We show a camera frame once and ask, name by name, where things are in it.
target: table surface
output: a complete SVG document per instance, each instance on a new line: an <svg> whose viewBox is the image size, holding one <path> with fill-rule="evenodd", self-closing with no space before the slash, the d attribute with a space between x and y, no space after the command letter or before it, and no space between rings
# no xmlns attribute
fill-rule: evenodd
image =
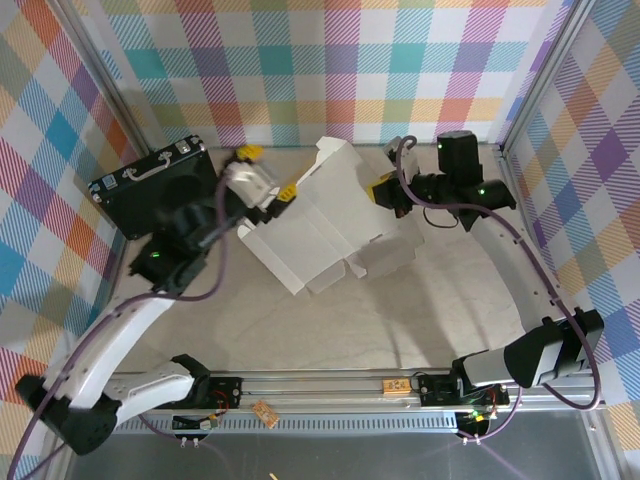
<svg viewBox="0 0 640 480"><path fill-rule="evenodd" d="M383 156L380 148L357 148ZM437 171L437 150L416 147L423 172ZM214 163L228 155L212 151ZM275 152L303 162L311 149ZM498 178L491 147L481 146L485 178ZM293 296L238 240L229 235L227 276L219 294L177 303L143 335L119 367L143 371L188 353L213 370L446 367L459 356L505 345L523 331L517 310L488 256L462 227L428 226L414 209L425 244L417 259L373 280L345 278L317 295ZM430 212L436 223L451 221ZM116 295L144 291L126 275L142 241L130 245ZM187 290L215 281L216 248Z"/></svg>

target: checkered pattern wall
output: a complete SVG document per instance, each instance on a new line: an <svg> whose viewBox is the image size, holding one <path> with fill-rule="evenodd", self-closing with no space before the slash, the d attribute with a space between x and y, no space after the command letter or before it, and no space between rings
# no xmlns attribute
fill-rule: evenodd
<svg viewBox="0 0 640 480"><path fill-rule="evenodd" d="M515 147L548 264L605 320L605 399L640 469L640 2L600 0Z"/></svg>
<svg viewBox="0 0 640 480"><path fill-rule="evenodd" d="M45 0L0 6L0 476L30 416L14 392L105 304L122 237L86 184L135 158ZM37 462L44 429L18 477Z"/></svg>
<svg viewBox="0 0 640 480"><path fill-rule="evenodd" d="M520 112L520 107L522 107L522 103L527 98L527 95L529 93L529 90L531 89L533 81L535 80L536 76L540 72L540 69L544 64L544 61L546 60L547 55L549 54L549 51L553 46L553 42L556 39L556 36L558 35L558 32L560 31L560 28L562 27L563 23L567 19L567 15L569 14L569 11L571 10L571 6L574 4L574 2L575 0L563 0L561 7L558 9L556 16L553 20L553 23L551 24L551 28L547 32L547 35L544 37L544 41L540 46L540 50L538 50L535 60L533 61L533 63L531 63L531 66L529 67L527 75L524 81L520 85L520 89L518 90L516 98L509 108L509 113L507 113L505 122L502 124L500 128L500 133L498 135L498 138L496 139L497 143L501 144L504 141L505 137L507 136L507 133L509 132L509 129L511 128L511 126L513 125L513 122L518 116L518 113Z"/></svg>
<svg viewBox="0 0 640 480"><path fill-rule="evenodd" d="M157 146L486 139L550 3L75 0Z"/></svg>

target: metal frame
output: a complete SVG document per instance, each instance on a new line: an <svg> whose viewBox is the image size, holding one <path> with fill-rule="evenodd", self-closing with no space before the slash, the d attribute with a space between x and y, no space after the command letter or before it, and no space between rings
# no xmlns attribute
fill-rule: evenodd
<svg viewBox="0 0 640 480"><path fill-rule="evenodd" d="M524 196L522 195L522 192L520 191L520 186L518 185L518 182L516 181L516 176L513 173L513 169L511 168L511 164L505 158L505 154L502 152L502 150L500 149L499 145L494 145L494 147L493 147L493 157L494 157L494 159L496 161L496 164L498 165L498 168L500 170L500 174L502 176L502 180L504 181L504 183L506 183L507 187L509 188L509 191L513 194L513 196L516 199L516 203L518 205L518 212L520 213L520 217L522 218L522 224L524 225L524 228L527 231L527 234L529 235L529 238L531 239L531 241L535 245L536 249L538 249L538 251L539 251L540 250L540 243L538 242L538 239L537 239L537 237L535 235L535 231L533 230L533 224L531 223L531 220L529 219L529 216L525 213Z"/></svg>
<svg viewBox="0 0 640 480"><path fill-rule="evenodd" d="M212 372L218 377L243 378L240 407L228 414L251 413L251 405L264 400L279 414L330 413L407 413L424 411L471 412L471 406L421 407L417 393L383 394L382 381L390 378L411 377L416 373L447 375L449 369L384 369L384 370L275 370ZM126 380L135 373L116 373L113 379ZM593 378L589 371L573 374L552 382L567 398L588 402L593 396ZM511 398L517 395L517 385L507 385ZM499 407L508 411L511 406ZM526 390L522 411L570 410L543 387ZM175 413L177 415L204 415L204 409L151 410L150 415Z"/></svg>
<svg viewBox="0 0 640 480"><path fill-rule="evenodd" d="M118 86L116 85L109 69L102 60L100 52L87 34L78 15L76 8L70 0L48 0L48 4L68 35L71 43L76 48L82 61L93 77L98 89L113 112L116 120L122 126L122 130L129 138L129 142L140 156L146 156L151 152L142 130L138 126L135 117L129 110Z"/></svg>
<svg viewBox="0 0 640 480"><path fill-rule="evenodd" d="M613 433L609 411L586 412L582 415L582 420L602 478L634 478L622 446Z"/></svg>
<svg viewBox="0 0 640 480"><path fill-rule="evenodd" d="M42 456L44 458L49 453L63 444L63 441L52 430L47 430L42 443ZM70 448L63 448L62 451L53 457L53 460L43 468L34 478L37 480L60 480L65 478L73 460L77 458L75 452Z"/></svg>
<svg viewBox="0 0 640 480"><path fill-rule="evenodd" d="M598 0L574 0L572 9L567 14L564 25L549 49L549 55L544 65L536 75L531 89L527 93L526 100L520 107L520 111L517 113L511 128L505 136L503 145L507 154L533 120L533 116L540 106L544 94L555 79L574 40L578 36L580 29L589 17L597 1Z"/></svg>

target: folded cardboard box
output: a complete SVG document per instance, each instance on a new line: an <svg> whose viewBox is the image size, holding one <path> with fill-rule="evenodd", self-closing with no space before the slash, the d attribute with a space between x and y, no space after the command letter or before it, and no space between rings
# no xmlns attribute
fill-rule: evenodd
<svg viewBox="0 0 640 480"><path fill-rule="evenodd" d="M346 265L358 278L385 275L414 260L424 242L411 216L396 219L366 193L394 168L391 162L381 155L383 161L368 163L337 138L323 137L317 147L287 210L268 224L238 227L242 242L293 294L321 292Z"/></svg>

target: metal edge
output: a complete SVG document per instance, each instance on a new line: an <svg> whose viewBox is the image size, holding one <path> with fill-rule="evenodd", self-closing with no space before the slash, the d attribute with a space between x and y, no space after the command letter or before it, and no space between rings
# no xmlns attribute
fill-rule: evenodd
<svg viewBox="0 0 640 480"><path fill-rule="evenodd" d="M62 444L62 440L58 438L53 431L47 430L42 445L43 453L41 455L41 460ZM49 464L44 467L41 472L36 474L34 478L37 480L60 480L66 478L67 472L71 471L71 462L73 462L75 458L76 454L73 450L70 448L63 448L62 451L53 457Z"/></svg>
<svg viewBox="0 0 640 480"><path fill-rule="evenodd" d="M202 413L184 413L182 415L202 415ZM224 435L233 433L270 433L291 434L296 431L307 433L327 433L341 431L344 433L373 433L392 431L396 433L422 432L422 433L456 433L457 422L453 412L354 412L354 413L291 413L280 414L280 421L274 429L268 429L254 412L242 412L241 414L225 415L225 419L219 427L213 430L173 430L172 413L154 413L146 415L146 420L154 427L173 434L209 434ZM336 426L333 422L350 421L351 424L342 429L342 425ZM152 433L138 418L127 420L113 432L114 435Z"/></svg>
<svg viewBox="0 0 640 480"><path fill-rule="evenodd" d="M534 32L527 42L527 47L522 54L522 58L518 63L517 69L513 73L513 77L505 91L498 113L491 122L491 127L489 128L487 136L489 142L494 143L500 140L500 133L502 132L505 123L507 123L509 112L513 108L515 101L518 99L518 93L520 93L522 86L530 74L531 66L538 57L540 49L542 48L542 45L555 22L558 12L563 8L562 3L563 0L547 0L546 5L543 7L542 15L538 19Z"/></svg>
<svg viewBox="0 0 640 480"><path fill-rule="evenodd" d="M613 429L609 411L585 412L581 417L601 478L607 480L634 478Z"/></svg>
<svg viewBox="0 0 640 480"><path fill-rule="evenodd" d="M509 188L509 191L516 199L516 204L518 206L520 216L522 217L524 228L527 230L527 234L531 238L534 246L538 250L540 250L540 243L538 242L538 238L535 235L533 223L531 223L531 219L529 218L529 215L527 215L527 211L525 209L524 195L522 195L522 191L520 190L520 186L518 185L518 180L513 171L508 155L506 155L498 145L494 146L493 155L495 157L496 163L498 164L498 169L502 174L502 179L507 184L507 188Z"/></svg>
<svg viewBox="0 0 640 480"><path fill-rule="evenodd" d="M149 144L109 73L100 52L98 52L84 28L82 19L75 7L69 0L48 0L48 4L71 43L80 54L86 69L103 94L109 108L122 126L122 130L127 135L136 153L140 156L148 155L151 152Z"/></svg>
<svg viewBox="0 0 640 480"><path fill-rule="evenodd" d="M556 39L551 46L550 53L526 96L525 101L520 106L520 111L516 115L511 128L507 131L504 139L504 149L509 152L517 143L524 130L528 128L533 120L533 116L540 102L544 97L549 85L556 77L564 59L573 46L573 42L578 36L580 29L589 17L591 10L598 0L575 0L571 11L561 27Z"/></svg>
<svg viewBox="0 0 640 480"><path fill-rule="evenodd" d="M421 411L468 411L469 406L441 406L422 408L417 394L398 396L382 393L385 378L410 377L413 372L424 370L314 370L314 371L265 371L225 372L216 376L240 376L243 381L243 404L230 415L250 409L250 404L264 399L279 413L392 413ZM129 374L117 374L112 378L124 378ZM580 372L552 382L564 396L578 403L587 403L593 395L593 377L589 371ZM508 384L509 395L514 399L517 385ZM511 406L500 407L507 411ZM522 411L567 410L569 406L553 397L544 387L525 390ZM194 409L189 412L204 412ZM149 413L167 412L152 410Z"/></svg>
<svg viewBox="0 0 640 480"><path fill-rule="evenodd" d="M105 44L105 47L109 50L114 63L117 65L122 79L128 90L128 96L132 99L132 104L136 105L144 119L147 122L145 127L145 138L147 142L155 148L161 148L167 145L167 137L160 126L156 115L151 108L149 98L142 89L140 82L131 66L131 62L118 40L118 36L111 26L109 16L102 7L101 0L84 0L84 5L89 12L89 17L93 21L96 27L100 39Z"/></svg>

